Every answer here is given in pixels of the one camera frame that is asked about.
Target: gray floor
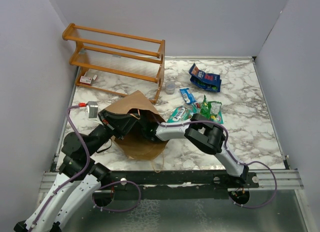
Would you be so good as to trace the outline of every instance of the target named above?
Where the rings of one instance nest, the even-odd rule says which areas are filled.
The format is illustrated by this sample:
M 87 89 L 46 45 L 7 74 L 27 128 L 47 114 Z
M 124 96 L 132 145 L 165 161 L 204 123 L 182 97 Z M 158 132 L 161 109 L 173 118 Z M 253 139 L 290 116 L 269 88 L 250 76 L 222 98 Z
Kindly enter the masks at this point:
M 248 205 L 266 201 L 272 191 L 252 191 Z M 128 202 L 116 201 L 123 209 Z M 89 199 L 63 232 L 306 232 L 294 190 L 278 191 L 260 209 L 237 207 L 230 200 L 143 200 L 126 213 L 100 212 Z

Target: blue package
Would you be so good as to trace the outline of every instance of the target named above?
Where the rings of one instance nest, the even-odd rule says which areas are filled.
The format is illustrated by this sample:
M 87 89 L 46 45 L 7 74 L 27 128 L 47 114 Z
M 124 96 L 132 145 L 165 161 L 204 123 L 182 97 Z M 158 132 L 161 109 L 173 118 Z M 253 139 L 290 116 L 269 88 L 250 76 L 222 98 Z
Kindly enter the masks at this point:
M 205 91 L 220 92 L 221 79 L 219 74 L 206 73 L 196 66 L 194 63 L 189 69 L 191 75 L 190 81 Z
M 184 101 L 185 101 L 188 105 L 196 102 L 196 99 L 195 99 L 194 95 L 193 95 L 192 93 L 190 93 L 189 88 L 181 88 L 181 89 L 180 89 L 180 92 L 181 92 L 181 94 L 182 94 L 182 97 L 183 97 Z

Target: marble tabletop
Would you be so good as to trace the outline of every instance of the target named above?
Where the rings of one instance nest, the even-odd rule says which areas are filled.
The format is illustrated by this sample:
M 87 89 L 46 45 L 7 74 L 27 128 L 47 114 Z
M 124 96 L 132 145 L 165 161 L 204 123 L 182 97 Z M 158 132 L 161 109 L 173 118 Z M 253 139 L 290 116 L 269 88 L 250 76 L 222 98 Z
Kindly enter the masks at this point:
M 204 91 L 191 84 L 188 73 L 195 63 L 200 70 L 219 74 L 222 79 L 221 92 Z M 157 84 L 121 75 L 92 70 L 98 74 L 96 87 L 107 88 L 120 93 L 131 94 L 140 90 L 149 98 L 154 98 Z M 224 126 L 229 131 L 229 143 L 235 154 L 245 163 L 261 161 L 272 169 L 284 169 L 279 145 L 259 85 L 253 62 L 248 60 L 166 60 L 164 82 L 173 80 L 176 84 L 174 94 L 166 94 L 164 85 L 156 109 L 166 120 L 176 107 L 186 105 L 179 88 L 189 88 L 198 102 L 204 95 L 208 101 L 222 102 L 221 112 Z M 104 109 L 121 97 L 111 93 L 77 87 L 73 105 L 81 102 L 97 101 L 99 109 Z M 70 117 L 77 129 L 83 134 L 89 134 L 98 124 L 90 121 L 84 109 L 75 109 Z M 64 135 L 72 131 L 68 124 Z M 101 149 L 110 145 L 106 143 Z M 170 140 L 163 152 L 153 160 L 156 170 L 163 165 L 163 170 L 223 170 L 224 167 L 213 156 L 199 151 L 186 139 Z M 63 162 L 64 154 L 59 154 L 57 169 Z M 153 170 L 150 161 L 127 158 L 115 144 L 105 152 L 91 156 L 110 170 Z M 259 164 L 252 164 L 251 169 L 265 169 Z

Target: paper bag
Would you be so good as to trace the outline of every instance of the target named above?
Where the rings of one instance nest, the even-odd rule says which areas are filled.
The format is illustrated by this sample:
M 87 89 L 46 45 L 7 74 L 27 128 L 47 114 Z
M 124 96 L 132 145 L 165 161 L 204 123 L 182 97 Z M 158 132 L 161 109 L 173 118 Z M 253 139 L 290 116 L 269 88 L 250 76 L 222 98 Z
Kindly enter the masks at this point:
M 144 114 L 147 114 L 150 120 L 154 121 L 151 114 L 153 113 L 159 122 L 165 122 L 149 99 L 139 90 L 109 105 L 105 109 L 117 114 L 127 114 L 132 109 L 139 109 Z M 153 160 L 163 152 L 168 141 L 152 142 L 144 138 L 140 131 L 132 129 L 123 140 L 115 139 L 114 142 L 131 159 Z

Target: gray wall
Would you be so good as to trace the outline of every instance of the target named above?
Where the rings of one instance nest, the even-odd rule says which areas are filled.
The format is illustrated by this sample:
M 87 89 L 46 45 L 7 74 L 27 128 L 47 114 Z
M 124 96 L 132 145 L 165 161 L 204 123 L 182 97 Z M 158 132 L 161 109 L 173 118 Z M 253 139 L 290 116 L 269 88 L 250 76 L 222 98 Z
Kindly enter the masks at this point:
M 69 23 L 166 40 L 168 56 L 257 56 L 287 0 L 55 0 Z
M 49 0 L 0 0 L 0 231 L 36 207 L 50 168 L 75 68 Z
M 320 0 L 289 0 L 257 72 L 283 151 L 298 168 L 320 228 Z

